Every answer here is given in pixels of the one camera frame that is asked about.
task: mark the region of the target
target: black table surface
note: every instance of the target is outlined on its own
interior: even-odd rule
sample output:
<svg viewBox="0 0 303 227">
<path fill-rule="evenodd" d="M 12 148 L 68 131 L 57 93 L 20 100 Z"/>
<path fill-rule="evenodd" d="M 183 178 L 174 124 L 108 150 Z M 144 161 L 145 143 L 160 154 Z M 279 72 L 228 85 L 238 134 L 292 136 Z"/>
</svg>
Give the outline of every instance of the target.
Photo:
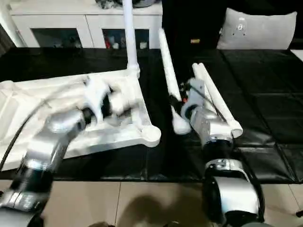
<svg viewBox="0 0 303 227">
<path fill-rule="evenodd" d="M 138 51 L 140 86 L 158 146 L 136 145 L 65 159 L 55 180 L 200 182 L 203 153 L 194 132 L 174 134 L 159 50 Z M 244 133 L 235 155 L 262 183 L 303 181 L 303 83 L 301 62 L 290 51 L 205 50 L 174 59 L 178 82 L 203 62 Z M 1 80 L 24 81 L 123 70 L 125 51 L 104 49 L 11 49 L 0 58 Z M 15 170 L 0 173 L 10 179 Z"/>
</svg>

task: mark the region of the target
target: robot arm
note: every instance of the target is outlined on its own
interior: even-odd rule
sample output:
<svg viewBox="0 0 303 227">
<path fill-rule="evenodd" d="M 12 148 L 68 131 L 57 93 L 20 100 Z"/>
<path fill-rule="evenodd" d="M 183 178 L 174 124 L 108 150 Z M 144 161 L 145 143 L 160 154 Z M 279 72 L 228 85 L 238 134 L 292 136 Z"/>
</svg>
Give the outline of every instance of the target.
<svg viewBox="0 0 303 227">
<path fill-rule="evenodd" d="M 264 201 L 260 185 L 256 186 L 249 170 L 234 158 L 232 130 L 212 104 L 206 102 L 205 84 L 190 79 L 185 86 L 187 102 L 180 109 L 200 137 L 206 162 L 203 201 L 208 218 L 220 225 L 241 227 L 263 222 Z"/>
<path fill-rule="evenodd" d="M 99 84 L 94 87 L 89 81 L 86 86 L 88 107 L 51 115 L 30 141 L 10 188 L 0 199 L 1 226 L 43 226 L 40 214 L 50 197 L 53 175 L 69 143 L 91 123 L 93 117 L 99 122 L 103 116 L 110 115 L 109 86 Z"/>
</svg>

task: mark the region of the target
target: white tube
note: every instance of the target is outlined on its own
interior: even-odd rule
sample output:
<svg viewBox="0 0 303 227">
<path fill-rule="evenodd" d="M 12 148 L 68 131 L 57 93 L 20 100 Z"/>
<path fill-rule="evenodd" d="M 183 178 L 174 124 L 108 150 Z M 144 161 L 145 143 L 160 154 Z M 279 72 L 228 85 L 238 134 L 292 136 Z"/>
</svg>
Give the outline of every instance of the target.
<svg viewBox="0 0 303 227">
<path fill-rule="evenodd" d="M 226 119 L 227 123 L 229 124 L 230 128 L 232 129 L 232 134 L 233 134 L 234 138 L 239 137 L 243 133 L 243 128 L 241 127 L 240 123 L 234 119 L 232 113 L 228 109 L 226 103 L 224 102 L 220 92 L 218 91 L 212 78 L 208 74 L 203 63 L 199 64 L 199 71 L 200 71 L 200 73 L 198 73 L 198 76 L 200 76 L 204 79 L 204 82 L 209 91 L 210 97 L 212 98 L 213 104 L 217 107 L 217 109 L 222 113 L 222 115 Z"/>
<path fill-rule="evenodd" d="M 172 65 L 172 61 L 171 61 L 169 46 L 167 44 L 165 32 L 162 28 L 159 29 L 159 41 L 160 41 L 162 61 L 163 61 L 165 78 L 166 78 L 169 94 L 173 95 L 174 97 L 177 98 L 177 100 L 181 101 L 181 95 L 176 79 L 176 74 L 174 71 L 174 66 Z"/>
<path fill-rule="evenodd" d="M 173 95 L 178 101 L 182 101 L 177 79 L 176 79 L 176 74 L 174 71 L 174 66 L 171 61 L 169 46 L 167 44 L 165 32 L 162 28 L 159 29 L 159 41 L 160 41 L 162 61 L 163 61 L 165 78 L 166 78 L 169 94 Z M 191 131 L 190 124 L 186 120 L 184 120 L 180 115 L 177 114 L 173 106 L 171 106 L 171 112 L 172 112 L 172 126 L 174 132 L 177 135 L 184 135 L 189 133 Z"/>
<path fill-rule="evenodd" d="M 193 71 L 194 71 L 194 75 L 195 75 L 195 78 L 196 79 L 200 79 L 200 80 L 203 80 L 204 81 L 204 76 L 203 74 L 201 73 L 201 71 L 199 70 L 199 65 L 197 63 L 194 63 L 193 64 Z M 211 101 L 212 98 L 210 97 L 210 94 L 209 94 L 209 91 L 205 85 L 204 87 L 204 95 Z M 215 108 L 209 103 L 209 102 L 205 102 L 205 107 L 207 109 L 209 109 L 210 111 L 213 111 L 213 112 L 216 112 Z"/>
<path fill-rule="evenodd" d="M 125 23 L 125 40 L 127 50 L 127 68 L 138 70 L 136 38 L 134 34 L 133 22 L 133 2 L 132 0 L 123 0 L 123 12 Z"/>
</svg>

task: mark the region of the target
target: black cable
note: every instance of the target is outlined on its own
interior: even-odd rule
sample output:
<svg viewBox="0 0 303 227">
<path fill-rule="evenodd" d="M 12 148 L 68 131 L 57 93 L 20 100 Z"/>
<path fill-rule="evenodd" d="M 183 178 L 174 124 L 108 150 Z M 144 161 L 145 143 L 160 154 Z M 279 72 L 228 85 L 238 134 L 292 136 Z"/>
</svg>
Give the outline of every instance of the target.
<svg viewBox="0 0 303 227">
<path fill-rule="evenodd" d="M 27 116 L 27 118 L 23 121 L 23 123 L 21 124 L 21 126 L 18 128 L 17 132 L 15 133 L 13 139 L 10 141 L 6 151 L 4 152 L 4 155 L 2 157 L 2 160 L 0 162 L 0 171 L 2 171 L 4 163 L 7 159 L 7 157 L 9 156 L 9 153 L 11 151 L 11 149 L 13 148 L 16 140 L 18 139 L 20 133 L 22 132 L 24 126 L 26 125 L 26 123 L 31 119 L 31 117 L 43 106 L 45 105 L 48 101 L 50 101 L 51 99 L 53 99 L 54 97 L 56 97 L 58 94 L 60 94 L 61 92 L 63 92 L 64 90 L 77 85 L 75 83 L 72 84 L 68 84 L 66 86 L 63 86 L 61 88 L 59 88 L 58 90 L 56 90 L 55 92 L 51 93 L 47 98 L 45 98 L 43 101 L 40 102 L 40 104 Z"/>
</svg>

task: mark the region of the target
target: gray cushion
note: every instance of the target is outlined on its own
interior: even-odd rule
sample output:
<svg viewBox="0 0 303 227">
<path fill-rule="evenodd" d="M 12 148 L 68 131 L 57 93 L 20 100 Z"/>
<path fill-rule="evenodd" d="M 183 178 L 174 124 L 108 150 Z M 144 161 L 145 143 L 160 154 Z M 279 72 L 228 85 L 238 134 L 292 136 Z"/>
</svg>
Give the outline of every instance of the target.
<svg viewBox="0 0 303 227">
<path fill-rule="evenodd" d="M 287 15 L 248 15 L 227 8 L 218 49 L 282 49 L 289 47 L 297 12 Z"/>
</svg>

